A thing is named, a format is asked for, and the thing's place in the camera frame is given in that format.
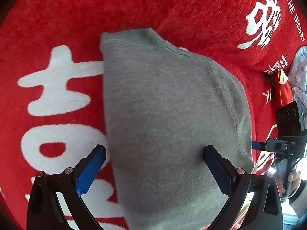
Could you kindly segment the grey knit sweater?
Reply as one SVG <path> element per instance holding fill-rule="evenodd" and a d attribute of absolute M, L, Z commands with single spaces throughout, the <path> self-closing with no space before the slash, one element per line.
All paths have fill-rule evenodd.
<path fill-rule="evenodd" d="M 202 229 L 224 206 L 203 149 L 251 172 L 241 82 L 153 29 L 103 33 L 104 115 L 118 202 L 129 229 Z"/>

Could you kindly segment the red pillow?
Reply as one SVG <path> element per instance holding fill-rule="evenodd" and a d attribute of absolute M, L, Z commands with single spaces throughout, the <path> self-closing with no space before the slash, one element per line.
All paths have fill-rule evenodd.
<path fill-rule="evenodd" d="M 278 69 L 273 75 L 272 96 L 276 109 L 282 108 L 293 101 L 288 76 L 283 69 Z"/>

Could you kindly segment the pale floral quilt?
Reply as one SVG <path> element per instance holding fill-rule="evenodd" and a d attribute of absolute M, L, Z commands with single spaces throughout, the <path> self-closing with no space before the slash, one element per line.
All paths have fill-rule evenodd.
<path fill-rule="evenodd" d="M 288 73 L 288 81 L 291 86 L 294 100 L 302 103 L 306 108 L 306 86 L 307 86 L 307 49 L 306 46 L 299 48 Z"/>

